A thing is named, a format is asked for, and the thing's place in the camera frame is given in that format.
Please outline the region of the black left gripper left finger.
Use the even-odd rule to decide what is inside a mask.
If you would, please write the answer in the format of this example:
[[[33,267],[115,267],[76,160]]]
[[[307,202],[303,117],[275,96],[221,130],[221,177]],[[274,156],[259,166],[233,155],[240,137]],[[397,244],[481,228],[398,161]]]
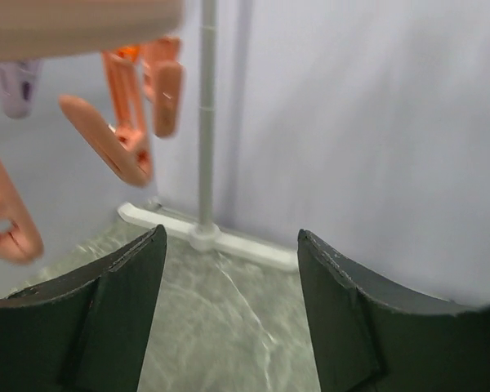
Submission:
[[[162,282],[158,226],[0,299],[0,391],[135,391]]]

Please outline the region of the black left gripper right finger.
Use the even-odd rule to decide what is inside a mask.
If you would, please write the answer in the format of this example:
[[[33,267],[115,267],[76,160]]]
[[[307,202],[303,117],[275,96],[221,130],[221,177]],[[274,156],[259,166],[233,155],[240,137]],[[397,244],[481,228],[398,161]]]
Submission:
[[[490,391],[490,305],[415,292],[308,230],[297,251],[323,391]]]

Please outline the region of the pink round clip hanger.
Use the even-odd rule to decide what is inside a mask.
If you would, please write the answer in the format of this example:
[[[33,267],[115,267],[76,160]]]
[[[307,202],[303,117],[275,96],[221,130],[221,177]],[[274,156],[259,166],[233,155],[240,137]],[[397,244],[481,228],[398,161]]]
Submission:
[[[160,38],[182,1],[0,1],[0,63],[43,60],[31,114],[0,99],[0,272],[49,265],[156,182],[140,79],[117,48]]]

